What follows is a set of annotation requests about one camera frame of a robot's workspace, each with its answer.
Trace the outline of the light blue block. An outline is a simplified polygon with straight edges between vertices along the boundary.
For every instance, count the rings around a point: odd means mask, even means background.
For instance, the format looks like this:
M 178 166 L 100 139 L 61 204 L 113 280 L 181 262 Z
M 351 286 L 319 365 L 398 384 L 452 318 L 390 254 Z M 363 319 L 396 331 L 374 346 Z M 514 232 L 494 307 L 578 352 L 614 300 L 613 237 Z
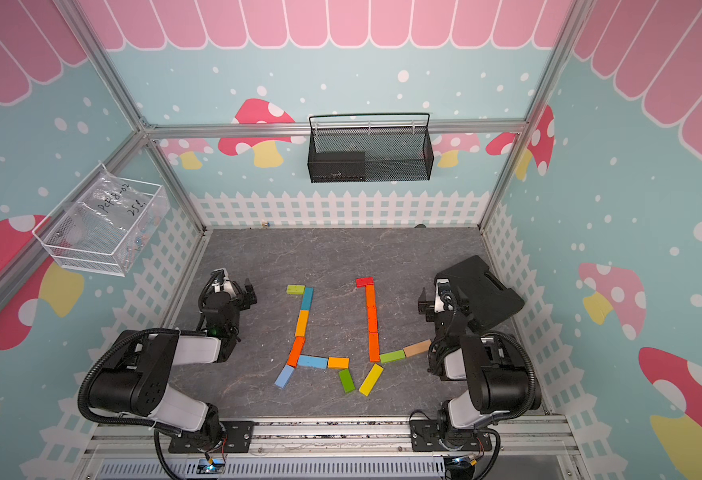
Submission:
M 295 368 L 289 364 L 286 364 L 281 372 L 279 373 L 277 379 L 275 380 L 274 384 L 280 388 L 283 389 L 287 383 L 289 382 L 290 378 L 292 377 L 293 373 L 295 371 Z

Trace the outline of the yellow-orange long block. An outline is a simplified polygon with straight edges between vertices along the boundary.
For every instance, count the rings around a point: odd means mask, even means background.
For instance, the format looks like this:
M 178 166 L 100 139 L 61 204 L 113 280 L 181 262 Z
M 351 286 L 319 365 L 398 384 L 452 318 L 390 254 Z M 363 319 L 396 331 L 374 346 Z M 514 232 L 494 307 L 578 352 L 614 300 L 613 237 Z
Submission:
M 307 332 L 307 326 L 309 321 L 309 310 L 301 310 L 298 316 L 298 322 L 296 325 L 295 336 L 299 338 L 304 338 Z

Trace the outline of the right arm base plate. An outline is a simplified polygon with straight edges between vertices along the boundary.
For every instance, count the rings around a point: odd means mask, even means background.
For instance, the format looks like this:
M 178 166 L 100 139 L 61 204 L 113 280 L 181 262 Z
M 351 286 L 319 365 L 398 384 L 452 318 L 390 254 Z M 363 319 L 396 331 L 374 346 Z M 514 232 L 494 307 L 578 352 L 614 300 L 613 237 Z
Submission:
M 492 439 L 472 429 L 456 429 L 448 422 L 416 418 L 409 421 L 415 452 L 491 452 Z

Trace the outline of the teal long block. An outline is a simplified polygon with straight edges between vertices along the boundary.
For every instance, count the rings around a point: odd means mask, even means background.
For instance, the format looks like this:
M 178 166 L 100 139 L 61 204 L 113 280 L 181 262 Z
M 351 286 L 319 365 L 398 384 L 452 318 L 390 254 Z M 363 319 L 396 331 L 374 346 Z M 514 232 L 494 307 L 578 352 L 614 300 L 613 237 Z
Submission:
M 313 300 L 314 289 L 312 287 L 306 287 L 304 294 L 302 296 L 301 310 L 309 311 L 311 309 Z

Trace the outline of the orange long block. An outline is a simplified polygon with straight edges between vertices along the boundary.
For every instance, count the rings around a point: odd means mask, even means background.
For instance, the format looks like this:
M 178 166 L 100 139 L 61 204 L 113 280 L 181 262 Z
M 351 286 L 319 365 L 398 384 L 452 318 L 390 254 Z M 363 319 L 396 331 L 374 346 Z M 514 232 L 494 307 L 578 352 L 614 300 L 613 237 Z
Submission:
M 290 355 L 287 360 L 287 364 L 293 368 L 298 365 L 300 355 L 302 354 L 303 347 L 305 345 L 305 338 L 302 336 L 297 336 L 294 339 Z

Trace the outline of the small orange-yellow block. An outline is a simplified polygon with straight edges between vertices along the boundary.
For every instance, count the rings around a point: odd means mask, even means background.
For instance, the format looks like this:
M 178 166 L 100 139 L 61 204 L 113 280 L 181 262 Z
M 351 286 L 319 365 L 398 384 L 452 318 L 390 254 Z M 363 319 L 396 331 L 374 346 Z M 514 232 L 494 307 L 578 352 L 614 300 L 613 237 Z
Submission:
M 345 370 L 350 366 L 350 359 L 345 357 L 329 357 L 327 367 L 329 369 Z

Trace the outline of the yellow-green wide block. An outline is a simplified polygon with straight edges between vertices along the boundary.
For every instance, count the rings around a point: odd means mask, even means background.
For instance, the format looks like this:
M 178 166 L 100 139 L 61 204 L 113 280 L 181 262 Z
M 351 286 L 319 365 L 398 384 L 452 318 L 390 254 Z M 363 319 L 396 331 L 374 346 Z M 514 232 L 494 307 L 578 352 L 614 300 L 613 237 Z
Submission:
M 369 373 L 367 374 L 366 378 L 360 385 L 358 391 L 364 396 L 369 396 L 373 388 L 377 384 L 378 380 L 380 379 L 383 371 L 384 369 L 381 365 L 374 364 Z

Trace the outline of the red block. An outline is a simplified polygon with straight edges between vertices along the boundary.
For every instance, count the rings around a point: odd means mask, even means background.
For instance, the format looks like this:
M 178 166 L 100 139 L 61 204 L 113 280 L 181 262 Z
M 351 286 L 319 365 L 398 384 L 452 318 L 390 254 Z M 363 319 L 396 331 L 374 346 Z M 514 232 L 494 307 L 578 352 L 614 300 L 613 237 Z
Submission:
M 356 287 L 362 288 L 366 286 L 371 286 L 374 284 L 374 279 L 372 277 L 363 277 L 356 280 Z

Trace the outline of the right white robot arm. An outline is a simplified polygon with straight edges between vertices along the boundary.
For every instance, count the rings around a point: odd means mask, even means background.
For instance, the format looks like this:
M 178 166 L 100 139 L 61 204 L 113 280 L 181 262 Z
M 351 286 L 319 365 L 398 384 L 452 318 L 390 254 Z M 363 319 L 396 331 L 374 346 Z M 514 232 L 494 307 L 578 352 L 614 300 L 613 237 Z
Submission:
M 428 345 L 429 372 L 466 390 L 443 402 L 438 415 L 413 412 L 409 419 L 416 452 L 491 451 L 489 428 L 540 407 L 542 392 L 533 362 L 512 336 L 469 327 L 469 297 L 450 280 L 435 281 L 435 297 L 422 294 L 418 311 L 435 325 Z

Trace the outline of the lime green small block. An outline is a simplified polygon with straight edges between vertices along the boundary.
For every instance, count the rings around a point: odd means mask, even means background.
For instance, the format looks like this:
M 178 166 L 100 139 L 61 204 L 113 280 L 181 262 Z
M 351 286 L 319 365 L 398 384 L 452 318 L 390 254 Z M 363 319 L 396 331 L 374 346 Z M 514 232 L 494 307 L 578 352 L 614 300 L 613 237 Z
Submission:
M 286 293 L 288 295 L 302 296 L 305 293 L 305 290 L 306 290 L 306 287 L 304 285 L 290 284 L 287 286 Z

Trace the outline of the blue long block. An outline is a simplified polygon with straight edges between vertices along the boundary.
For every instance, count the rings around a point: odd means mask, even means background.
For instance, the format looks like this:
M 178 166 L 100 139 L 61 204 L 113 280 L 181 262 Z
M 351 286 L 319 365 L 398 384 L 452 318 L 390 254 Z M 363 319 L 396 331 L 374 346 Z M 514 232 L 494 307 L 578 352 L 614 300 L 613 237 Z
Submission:
M 299 359 L 298 359 L 298 365 L 302 366 L 302 367 L 327 369 L 328 368 L 328 359 L 324 358 L 324 357 L 300 355 Z

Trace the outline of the tan long block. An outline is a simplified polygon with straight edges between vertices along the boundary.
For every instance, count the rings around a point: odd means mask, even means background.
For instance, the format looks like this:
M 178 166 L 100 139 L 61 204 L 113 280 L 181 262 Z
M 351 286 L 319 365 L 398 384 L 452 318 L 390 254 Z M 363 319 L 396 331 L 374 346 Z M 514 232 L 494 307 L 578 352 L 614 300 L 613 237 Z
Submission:
M 431 340 L 424 340 L 412 345 L 409 345 L 403 349 L 403 352 L 407 358 L 414 357 L 421 354 L 426 354 L 431 346 Z

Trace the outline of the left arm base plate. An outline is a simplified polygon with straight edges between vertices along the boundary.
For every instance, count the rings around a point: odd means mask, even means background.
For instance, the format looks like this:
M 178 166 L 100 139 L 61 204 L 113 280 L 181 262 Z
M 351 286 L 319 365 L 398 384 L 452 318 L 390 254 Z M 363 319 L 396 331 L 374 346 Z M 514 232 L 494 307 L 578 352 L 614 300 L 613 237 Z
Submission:
M 205 425 L 199 432 L 182 433 L 172 437 L 169 452 L 181 453 L 248 453 L 253 439 L 253 421 L 226 420 L 209 427 Z

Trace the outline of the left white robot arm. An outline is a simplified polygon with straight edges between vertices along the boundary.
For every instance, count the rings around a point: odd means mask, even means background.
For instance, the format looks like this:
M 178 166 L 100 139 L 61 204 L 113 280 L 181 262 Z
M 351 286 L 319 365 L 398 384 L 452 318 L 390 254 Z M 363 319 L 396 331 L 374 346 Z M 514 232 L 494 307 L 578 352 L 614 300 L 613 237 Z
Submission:
M 202 452 L 226 439 L 218 408 L 170 385 L 172 369 L 227 361 L 240 342 L 240 314 L 257 303 L 254 286 L 214 270 L 197 299 L 193 330 L 125 330 L 79 387 L 79 413 L 98 424 L 146 426 Z

